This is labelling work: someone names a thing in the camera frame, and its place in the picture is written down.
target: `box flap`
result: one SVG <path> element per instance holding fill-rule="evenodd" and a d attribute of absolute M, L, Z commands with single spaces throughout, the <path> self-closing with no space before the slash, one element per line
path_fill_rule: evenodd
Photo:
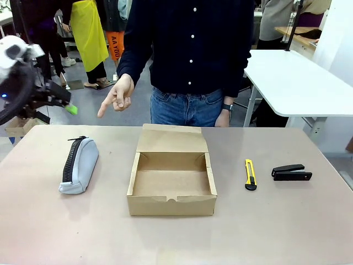
<path fill-rule="evenodd" d="M 208 153 L 200 127 L 144 124 L 137 152 Z"/>

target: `open cardboard box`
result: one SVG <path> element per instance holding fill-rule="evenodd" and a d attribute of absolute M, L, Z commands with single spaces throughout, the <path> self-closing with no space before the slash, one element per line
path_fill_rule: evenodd
<path fill-rule="evenodd" d="M 213 215 L 216 198 L 201 128 L 145 124 L 127 192 L 130 215 Z"/>

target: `jeans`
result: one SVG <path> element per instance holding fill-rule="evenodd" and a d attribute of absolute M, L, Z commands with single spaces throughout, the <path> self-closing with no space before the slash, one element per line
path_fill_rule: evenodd
<path fill-rule="evenodd" d="M 154 87 L 151 96 L 151 122 L 214 127 L 222 106 L 221 89 L 206 95 L 184 95 L 164 93 Z"/>

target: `white sneaker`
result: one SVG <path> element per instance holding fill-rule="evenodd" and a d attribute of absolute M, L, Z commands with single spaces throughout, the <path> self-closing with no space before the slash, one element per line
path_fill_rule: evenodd
<path fill-rule="evenodd" d="M 76 60 L 71 59 L 70 57 L 66 57 L 66 58 L 62 59 L 62 66 L 64 66 L 64 67 L 70 67 L 75 64 L 76 64 Z"/>

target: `hand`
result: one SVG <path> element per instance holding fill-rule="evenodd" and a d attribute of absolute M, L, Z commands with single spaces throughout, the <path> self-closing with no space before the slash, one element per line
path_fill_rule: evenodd
<path fill-rule="evenodd" d="M 134 87 L 135 86 L 131 76 L 124 73 L 102 102 L 98 111 L 98 117 L 102 118 L 106 112 L 106 109 L 111 104 L 116 112 L 121 112 L 127 109 L 131 105 L 130 96 Z"/>
<path fill-rule="evenodd" d="M 220 115 L 218 116 L 215 127 L 229 127 L 229 110 L 222 109 Z"/>
<path fill-rule="evenodd" d="M 66 31 L 66 32 L 70 32 L 70 27 L 64 23 L 62 23 L 62 28 Z"/>

